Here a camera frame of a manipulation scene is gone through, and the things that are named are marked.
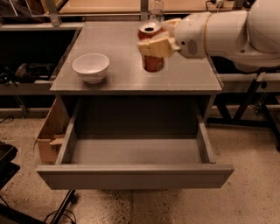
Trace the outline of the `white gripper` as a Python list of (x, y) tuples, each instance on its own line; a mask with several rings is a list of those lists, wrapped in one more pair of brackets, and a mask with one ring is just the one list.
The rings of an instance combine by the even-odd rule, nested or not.
[(206, 25), (210, 16), (210, 12), (202, 12), (191, 14), (182, 20), (180, 18), (165, 20), (161, 26), (165, 31), (173, 33), (174, 38), (141, 40), (137, 43), (137, 48), (144, 56), (167, 58), (178, 51), (187, 59), (205, 58)]

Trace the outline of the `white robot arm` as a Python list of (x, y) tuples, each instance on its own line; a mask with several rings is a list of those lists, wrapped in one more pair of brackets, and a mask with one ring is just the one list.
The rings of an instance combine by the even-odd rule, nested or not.
[(163, 32), (137, 43), (142, 55), (223, 57), (246, 72), (280, 65), (280, 0), (255, 0), (249, 10), (193, 13), (161, 26)]

